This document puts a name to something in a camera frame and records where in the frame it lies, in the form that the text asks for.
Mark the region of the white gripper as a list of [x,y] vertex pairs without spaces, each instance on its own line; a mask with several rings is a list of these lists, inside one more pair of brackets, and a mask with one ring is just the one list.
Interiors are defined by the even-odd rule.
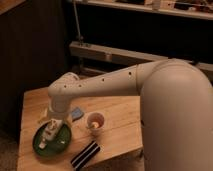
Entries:
[[53,104],[50,103],[47,110],[44,110],[38,119],[38,123],[41,124],[47,121],[50,118],[64,120],[65,124],[68,125],[69,128],[72,127],[72,118],[67,117],[69,113],[70,105],[69,104]]

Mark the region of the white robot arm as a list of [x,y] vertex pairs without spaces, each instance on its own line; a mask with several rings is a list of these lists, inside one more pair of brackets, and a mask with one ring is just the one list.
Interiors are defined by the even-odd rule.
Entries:
[[46,115],[63,120],[75,98],[140,97],[145,171],[213,171],[213,86],[178,59],[87,79],[68,72],[48,87]]

